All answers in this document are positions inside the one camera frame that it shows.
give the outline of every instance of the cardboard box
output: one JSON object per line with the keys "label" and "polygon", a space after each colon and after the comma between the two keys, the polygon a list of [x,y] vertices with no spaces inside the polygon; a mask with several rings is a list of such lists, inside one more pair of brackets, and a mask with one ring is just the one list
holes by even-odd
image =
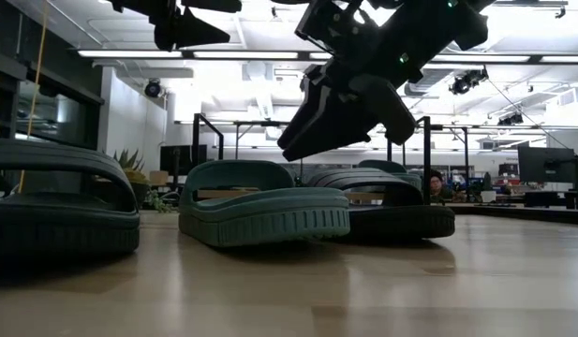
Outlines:
{"label": "cardboard box", "polygon": [[149,183],[151,186],[166,186],[168,184],[167,171],[151,171],[149,172]]}

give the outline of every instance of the rope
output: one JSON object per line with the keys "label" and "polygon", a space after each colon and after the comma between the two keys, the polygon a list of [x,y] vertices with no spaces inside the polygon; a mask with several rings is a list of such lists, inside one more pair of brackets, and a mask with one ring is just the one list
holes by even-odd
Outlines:
{"label": "rope", "polygon": [[510,102],[510,104],[513,106],[513,108],[520,114],[524,115],[524,117],[526,117],[534,126],[536,126],[538,129],[540,129],[547,137],[552,138],[554,141],[556,141],[559,145],[563,146],[564,149],[569,149],[568,146],[566,146],[566,144],[562,143],[561,141],[559,141],[559,139],[555,138],[555,136],[551,135],[551,133],[549,133],[549,131],[545,130],[544,127],[542,127],[540,124],[534,122],[532,120],[532,118],[530,118],[527,114],[525,114],[520,108],[518,108],[515,103],[513,103],[509,97],[507,97],[507,95],[505,95],[503,93],[503,91],[501,91],[501,89],[499,89],[492,81],[491,79],[488,79],[488,82],[493,84],[493,86],[495,87],[495,89],[503,96],[503,98],[505,98],[508,102]]}
{"label": "rope", "polygon": [[[38,96],[38,79],[41,75],[41,65],[43,64],[43,49],[45,47],[45,36],[47,35],[47,19],[49,18],[49,2],[48,0],[43,0],[43,31],[41,33],[41,44],[38,47],[38,61],[37,61],[37,74],[35,75],[35,92],[33,93],[33,102],[30,107],[30,117],[28,120],[28,129],[26,130],[26,139],[30,140],[30,134],[33,130],[33,117],[35,117],[35,107],[37,106],[37,96]],[[24,173],[22,171],[22,176],[20,177],[20,186],[18,187],[18,193],[22,192],[22,187],[24,186]]]}

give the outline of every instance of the robotic arm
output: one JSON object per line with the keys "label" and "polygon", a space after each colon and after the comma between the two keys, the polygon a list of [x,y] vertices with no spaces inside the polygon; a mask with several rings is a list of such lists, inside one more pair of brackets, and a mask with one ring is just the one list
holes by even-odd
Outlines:
{"label": "robotic arm", "polygon": [[[149,16],[159,49],[171,51],[228,42],[225,32],[197,19],[190,7],[224,12],[241,10],[240,0],[108,0],[113,8],[129,8]],[[469,50],[488,38],[480,13],[495,0],[272,0],[285,5],[309,4],[295,34],[332,55],[323,66],[304,73],[305,100],[278,140],[289,161],[311,154],[370,141],[367,133],[379,123],[385,137],[403,144],[416,128],[413,116],[395,88],[422,78],[420,69],[452,41]],[[395,9],[378,27],[360,9]],[[358,12],[363,23],[357,22]]]}
{"label": "robotic arm", "polygon": [[108,1],[118,12],[122,13],[124,8],[128,8],[148,16],[149,23],[156,27],[155,42],[162,51],[230,41],[230,36],[226,32],[197,19],[189,7],[228,13],[239,12],[242,8],[240,0],[182,0],[181,4],[185,6],[184,11],[176,6],[176,0]]}

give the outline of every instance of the table surface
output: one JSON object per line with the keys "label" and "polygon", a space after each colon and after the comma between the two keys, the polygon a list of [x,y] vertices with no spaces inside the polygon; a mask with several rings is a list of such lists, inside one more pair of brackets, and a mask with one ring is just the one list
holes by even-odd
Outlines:
{"label": "table surface", "polygon": [[1,275],[0,337],[578,336],[578,227],[458,216],[429,242],[217,251],[143,221],[134,255]]}
{"label": "table surface", "polygon": [[[200,190],[199,198],[236,198],[259,191],[245,191],[245,190]],[[368,193],[368,192],[346,192],[345,197],[350,200],[372,201],[383,200],[383,193]]]}

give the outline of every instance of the person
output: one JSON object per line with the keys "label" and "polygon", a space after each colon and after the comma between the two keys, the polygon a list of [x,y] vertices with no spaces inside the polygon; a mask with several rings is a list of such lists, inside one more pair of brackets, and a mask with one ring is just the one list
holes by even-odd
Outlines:
{"label": "person", "polygon": [[463,194],[453,193],[443,185],[442,174],[433,169],[430,172],[430,199],[432,202],[454,201],[461,202]]}

